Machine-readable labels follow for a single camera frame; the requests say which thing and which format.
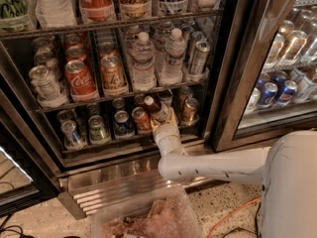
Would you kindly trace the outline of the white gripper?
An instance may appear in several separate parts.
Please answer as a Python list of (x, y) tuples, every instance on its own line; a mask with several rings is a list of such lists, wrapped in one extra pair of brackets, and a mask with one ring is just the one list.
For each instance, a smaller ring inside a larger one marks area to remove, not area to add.
[(154, 131), (154, 139), (158, 146), (160, 155), (166, 157), (171, 153), (186, 155), (186, 151), (181, 143), (179, 130), (176, 127), (178, 120), (172, 107), (168, 108), (170, 123), (160, 124), (160, 122), (151, 118), (151, 126)]

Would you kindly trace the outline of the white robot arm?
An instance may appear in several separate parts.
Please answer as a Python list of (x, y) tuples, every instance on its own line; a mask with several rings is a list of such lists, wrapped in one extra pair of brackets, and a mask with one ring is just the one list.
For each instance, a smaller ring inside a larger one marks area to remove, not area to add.
[(175, 115), (152, 122), (159, 174), (184, 181), (205, 177), (262, 188), (260, 238), (317, 237), (317, 132), (295, 131), (270, 147), (192, 156), (180, 141)]

